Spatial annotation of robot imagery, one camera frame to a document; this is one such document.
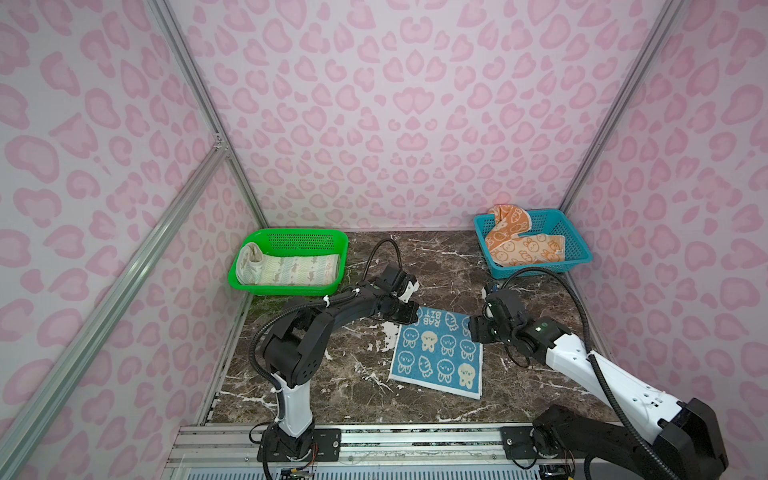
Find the blue patterned towel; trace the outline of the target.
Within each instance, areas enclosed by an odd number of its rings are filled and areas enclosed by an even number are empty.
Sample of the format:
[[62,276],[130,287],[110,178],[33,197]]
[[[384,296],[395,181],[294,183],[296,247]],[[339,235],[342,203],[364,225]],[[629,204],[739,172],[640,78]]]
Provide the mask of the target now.
[[471,340],[470,317],[421,307],[400,328],[389,378],[473,400],[482,396],[483,347]]

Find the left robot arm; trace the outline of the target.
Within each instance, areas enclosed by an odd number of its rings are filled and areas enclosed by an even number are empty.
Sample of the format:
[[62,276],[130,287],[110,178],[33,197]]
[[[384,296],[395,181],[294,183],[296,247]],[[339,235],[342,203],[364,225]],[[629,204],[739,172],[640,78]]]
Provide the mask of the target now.
[[276,435],[300,443],[312,436],[310,382],[319,370],[332,334],[354,321],[381,316],[383,321],[411,325],[419,304],[412,299],[419,282],[386,287],[379,280],[321,300],[300,302],[268,321],[251,339],[249,362],[270,382],[278,397]]

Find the orange patterned towel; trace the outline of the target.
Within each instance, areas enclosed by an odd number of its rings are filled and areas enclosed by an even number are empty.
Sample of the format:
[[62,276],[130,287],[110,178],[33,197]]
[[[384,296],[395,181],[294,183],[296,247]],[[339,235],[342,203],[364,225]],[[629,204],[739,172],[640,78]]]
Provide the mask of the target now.
[[534,234],[531,215],[512,204],[495,205],[489,211],[494,226],[485,237],[492,261],[501,267],[557,263],[565,260],[563,235]]

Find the pastel striped animal towel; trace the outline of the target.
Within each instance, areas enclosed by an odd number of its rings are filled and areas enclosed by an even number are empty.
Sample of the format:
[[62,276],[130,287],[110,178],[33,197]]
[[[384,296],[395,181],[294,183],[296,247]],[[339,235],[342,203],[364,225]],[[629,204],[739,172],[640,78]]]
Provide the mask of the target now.
[[337,278],[339,263],[338,254],[270,256],[250,242],[239,251],[235,275],[241,285],[326,286]]

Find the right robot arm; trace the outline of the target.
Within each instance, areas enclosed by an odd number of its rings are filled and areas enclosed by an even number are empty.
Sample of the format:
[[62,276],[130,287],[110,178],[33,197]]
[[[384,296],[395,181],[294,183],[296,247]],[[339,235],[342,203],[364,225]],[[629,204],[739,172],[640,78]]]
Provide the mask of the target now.
[[475,316],[468,322],[480,344],[500,343],[557,371],[610,406],[619,421],[597,421],[563,406],[533,422],[546,443],[627,469],[644,479],[718,479],[729,461],[714,410],[684,402],[587,349],[551,318],[524,322]]

